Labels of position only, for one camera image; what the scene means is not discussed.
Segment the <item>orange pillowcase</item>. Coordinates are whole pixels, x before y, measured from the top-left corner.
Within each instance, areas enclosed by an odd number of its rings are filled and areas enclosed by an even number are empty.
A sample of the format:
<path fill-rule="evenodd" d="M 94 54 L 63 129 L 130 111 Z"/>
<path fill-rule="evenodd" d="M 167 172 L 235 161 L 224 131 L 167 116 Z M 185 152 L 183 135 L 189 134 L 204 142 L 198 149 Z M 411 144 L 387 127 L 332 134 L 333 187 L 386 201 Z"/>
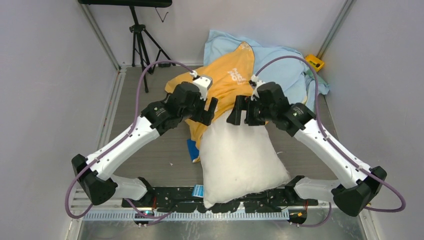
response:
<path fill-rule="evenodd" d="M 251 96 L 253 89 L 249 84 L 249 80 L 253 75 L 255 56 L 252 47 L 245 41 L 242 41 L 237 48 L 227 53 L 211 64 L 196 69 L 200 75 L 212 78 L 212 86 L 208 90 L 208 98 L 214 97 L 218 99 L 217 106 L 214 111 L 215 122 L 221 115 L 227 111 L 231 111 L 234 107 L 236 96 Z M 164 90 L 172 93 L 176 86 L 182 82 L 192 82 L 193 78 L 189 72 L 180 74 L 169 80 Z M 210 126 L 205 126 L 193 120 L 185 120 L 189 126 L 190 138 L 195 142 L 195 146 L 200 150 L 203 134 Z"/>

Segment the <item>white pillow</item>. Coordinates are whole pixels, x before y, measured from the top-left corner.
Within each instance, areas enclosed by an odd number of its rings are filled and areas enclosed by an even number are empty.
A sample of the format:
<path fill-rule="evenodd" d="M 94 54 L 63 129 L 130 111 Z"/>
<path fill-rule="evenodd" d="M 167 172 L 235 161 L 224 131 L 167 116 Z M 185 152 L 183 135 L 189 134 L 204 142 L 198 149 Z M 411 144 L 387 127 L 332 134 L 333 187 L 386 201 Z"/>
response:
<path fill-rule="evenodd" d="M 230 113 L 224 112 L 210 126 L 186 121 L 199 150 L 196 161 L 202 167 L 207 209 L 279 187 L 291 179 L 265 126 L 227 123 Z"/>

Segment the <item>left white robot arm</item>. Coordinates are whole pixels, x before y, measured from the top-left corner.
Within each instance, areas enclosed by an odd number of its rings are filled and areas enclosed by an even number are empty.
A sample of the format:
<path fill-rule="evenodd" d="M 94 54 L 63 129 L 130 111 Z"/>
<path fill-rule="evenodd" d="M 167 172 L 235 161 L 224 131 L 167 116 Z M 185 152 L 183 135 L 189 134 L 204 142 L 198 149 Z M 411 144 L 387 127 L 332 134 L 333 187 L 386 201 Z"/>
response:
<path fill-rule="evenodd" d="M 206 76 L 179 83 L 165 99 L 150 103 L 125 131 L 104 147 L 88 156 L 76 155 L 71 163 L 91 204 L 98 206 L 109 199 L 122 198 L 148 207 L 154 197 L 146 180 L 120 177 L 114 172 L 143 146 L 186 119 L 209 126 L 218 103 L 217 98 L 207 97 L 212 84 L 212 79 Z"/>

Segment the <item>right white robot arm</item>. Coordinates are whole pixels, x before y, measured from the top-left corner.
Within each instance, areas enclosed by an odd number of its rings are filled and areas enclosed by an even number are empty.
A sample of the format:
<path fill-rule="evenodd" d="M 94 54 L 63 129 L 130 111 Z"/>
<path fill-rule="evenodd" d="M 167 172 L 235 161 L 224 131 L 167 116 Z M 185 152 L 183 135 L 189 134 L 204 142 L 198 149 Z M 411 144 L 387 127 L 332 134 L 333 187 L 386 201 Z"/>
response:
<path fill-rule="evenodd" d="M 342 212 L 356 217 L 379 193 L 387 172 L 380 166 L 371 168 L 356 159 L 327 130 L 303 103 L 289 103 L 275 82 L 258 84 L 251 96 L 237 95 L 227 123 L 248 126 L 275 124 L 282 131 L 307 146 L 334 173 L 336 180 L 296 176 L 285 192 L 291 205 L 303 200 L 335 204 Z"/>

